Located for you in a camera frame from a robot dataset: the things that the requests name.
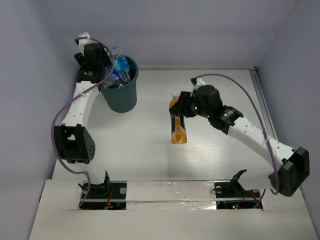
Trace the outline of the clear bottle light blue label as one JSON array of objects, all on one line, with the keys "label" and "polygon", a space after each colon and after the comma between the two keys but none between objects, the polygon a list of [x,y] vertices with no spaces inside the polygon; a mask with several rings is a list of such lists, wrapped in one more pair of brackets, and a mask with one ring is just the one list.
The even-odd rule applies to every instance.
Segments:
[{"label": "clear bottle light blue label", "polygon": [[116,46],[111,49],[111,53],[114,57],[114,71],[118,72],[121,76],[121,80],[127,84],[130,82],[130,65],[127,57],[123,54],[120,47]]}]

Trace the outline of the clear bottle dark blue label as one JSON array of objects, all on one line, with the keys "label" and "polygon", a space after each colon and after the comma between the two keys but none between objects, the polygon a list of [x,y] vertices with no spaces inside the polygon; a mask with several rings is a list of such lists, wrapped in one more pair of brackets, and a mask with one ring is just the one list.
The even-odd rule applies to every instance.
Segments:
[{"label": "clear bottle dark blue label", "polygon": [[121,75],[116,71],[112,72],[110,78],[112,83],[117,83],[122,80]]}]

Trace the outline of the orange juice bottle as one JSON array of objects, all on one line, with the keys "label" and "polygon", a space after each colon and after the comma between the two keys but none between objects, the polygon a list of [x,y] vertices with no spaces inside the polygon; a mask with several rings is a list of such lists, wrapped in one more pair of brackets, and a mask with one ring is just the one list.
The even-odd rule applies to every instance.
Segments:
[{"label": "orange juice bottle", "polygon": [[183,116],[176,116],[170,112],[171,122],[171,143],[172,144],[186,144],[187,132],[185,128],[185,119]]}]

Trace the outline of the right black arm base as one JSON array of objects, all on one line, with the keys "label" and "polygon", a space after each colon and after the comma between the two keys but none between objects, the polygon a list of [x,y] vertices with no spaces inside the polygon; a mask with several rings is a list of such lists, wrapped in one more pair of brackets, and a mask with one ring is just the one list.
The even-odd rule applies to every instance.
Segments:
[{"label": "right black arm base", "polygon": [[241,210],[241,209],[262,209],[259,202],[261,195],[259,190],[245,190],[239,183],[240,177],[246,172],[240,170],[231,180],[218,181],[214,183],[210,194],[216,197],[216,208],[218,210]]}]

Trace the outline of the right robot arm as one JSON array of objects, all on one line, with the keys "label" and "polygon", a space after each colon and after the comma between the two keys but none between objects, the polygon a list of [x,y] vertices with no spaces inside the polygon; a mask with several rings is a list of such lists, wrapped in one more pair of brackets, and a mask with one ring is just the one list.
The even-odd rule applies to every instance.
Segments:
[{"label": "right robot arm", "polygon": [[310,154],[305,148],[294,149],[264,134],[240,111],[224,105],[219,91],[212,85],[196,87],[192,92],[182,91],[169,112],[177,117],[204,117],[212,127],[256,152],[276,167],[268,179],[271,187],[285,197],[291,197],[310,175]]}]

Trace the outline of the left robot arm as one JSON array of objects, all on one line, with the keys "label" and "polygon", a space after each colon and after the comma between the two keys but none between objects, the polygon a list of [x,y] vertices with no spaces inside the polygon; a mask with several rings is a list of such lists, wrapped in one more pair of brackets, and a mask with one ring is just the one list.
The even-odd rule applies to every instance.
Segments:
[{"label": "left robot arm", "polygon": [[75,54],[79,64],[72,100],[63,107],[67,110],[60,125],[51,126],[51,141],[57,160],[68,172],[85,175],[83,191],[94,191],[104,198],[110,194],[110,178],[106,170],[94,159],[96,144],[87,130],[93,103],[100,93],[99,85],[105,78],[106,67],[111,61],[101,43],[77,41],[80,52]]}]

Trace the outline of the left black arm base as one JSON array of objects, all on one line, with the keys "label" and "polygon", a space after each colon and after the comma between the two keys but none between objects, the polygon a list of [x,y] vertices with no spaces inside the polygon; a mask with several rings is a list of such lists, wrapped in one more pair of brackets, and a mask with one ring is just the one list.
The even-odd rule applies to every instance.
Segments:
[{"label": "left black arm base", "polygon": [[125,210],[127,182],[112,181],[109,184],[109,192],[106,192],[102,184],[92,186],[81,204],[82,210]]}]

